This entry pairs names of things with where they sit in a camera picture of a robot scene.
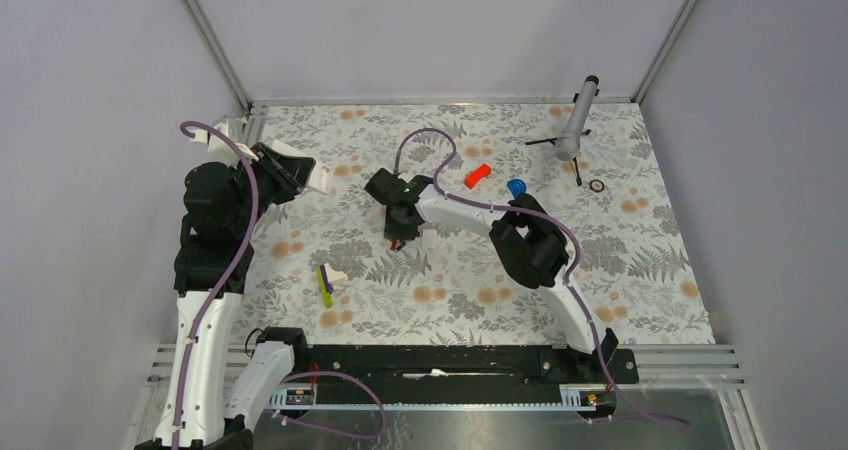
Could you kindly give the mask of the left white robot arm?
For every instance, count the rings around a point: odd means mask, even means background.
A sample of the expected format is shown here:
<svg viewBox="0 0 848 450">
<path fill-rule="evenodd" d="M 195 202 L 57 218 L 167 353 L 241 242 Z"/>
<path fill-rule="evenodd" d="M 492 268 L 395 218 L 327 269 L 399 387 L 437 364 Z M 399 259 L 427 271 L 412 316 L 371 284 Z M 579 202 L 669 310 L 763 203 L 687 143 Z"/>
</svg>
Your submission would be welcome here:
<svg viewBox="0 0 848 450">
<path fill-rule="evenodd" d="M 224 399 L 228 338 L 254 255 L 250 239 L 273 205 L 328 190 L 315 159 L 275 141 L 233 163 L 207 162 L 184 181 L 186 213 L 174 262 L 178 331 L 162 417 L 143 449 L 249 449 L 262 404 Z"/>
</svg>

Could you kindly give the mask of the white remote control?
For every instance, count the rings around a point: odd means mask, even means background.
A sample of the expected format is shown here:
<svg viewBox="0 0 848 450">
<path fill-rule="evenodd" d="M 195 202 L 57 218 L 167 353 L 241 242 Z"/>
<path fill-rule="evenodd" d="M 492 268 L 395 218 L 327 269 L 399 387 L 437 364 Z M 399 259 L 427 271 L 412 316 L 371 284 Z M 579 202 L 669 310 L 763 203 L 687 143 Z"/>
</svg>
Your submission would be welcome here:
<svg viewBox="0 0 848 450">
<path fill-rule="evenodd" d="M 329 195 L 332 192 L 332 187 L 332 170 L 322 162 L 316 162 L 307 177 L 305 188 L 323 195 Z"/>
</svg>

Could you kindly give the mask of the white battery cover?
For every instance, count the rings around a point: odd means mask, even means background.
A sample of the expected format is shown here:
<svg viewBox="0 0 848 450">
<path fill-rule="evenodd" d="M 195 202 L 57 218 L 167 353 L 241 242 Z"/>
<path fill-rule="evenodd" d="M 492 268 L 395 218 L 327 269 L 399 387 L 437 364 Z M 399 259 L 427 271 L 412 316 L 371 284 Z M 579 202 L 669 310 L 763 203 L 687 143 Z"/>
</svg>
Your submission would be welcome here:
<svg viewBox="0 0 848 450">
<path fill-rule="evenodd" d="M 425 249 L 434 249 L 438 233 L 435 229 L 424 229 L 421 233 L 421 245 Z"/>
</svg>

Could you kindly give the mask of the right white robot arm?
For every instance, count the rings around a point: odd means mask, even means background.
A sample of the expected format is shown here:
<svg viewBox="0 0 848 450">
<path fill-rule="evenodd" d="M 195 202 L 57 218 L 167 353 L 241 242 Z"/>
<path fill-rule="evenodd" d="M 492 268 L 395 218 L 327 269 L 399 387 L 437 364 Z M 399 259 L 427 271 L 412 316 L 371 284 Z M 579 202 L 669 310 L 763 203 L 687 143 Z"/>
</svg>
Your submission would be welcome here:
<svg viewBox="0 0 848 450">
<path fill-rule="evenodd" d="M 505 204 L 486 205 L 441 190 L 430 177 L 405 181 L 386 169 L 378 170 L 364 190 L 386 208 L 384 237 L 390 241 L 411 241 L 425 224 L 487 237 L 509 277 L 536 291 L 554 314 L 568 348 L 575 352 L 577 375 L 597 382 L 612 370 L 618 339 L 595 320 L 575 280 L 578 244 L 534 197 L 525 193 Z"/>
</svg>

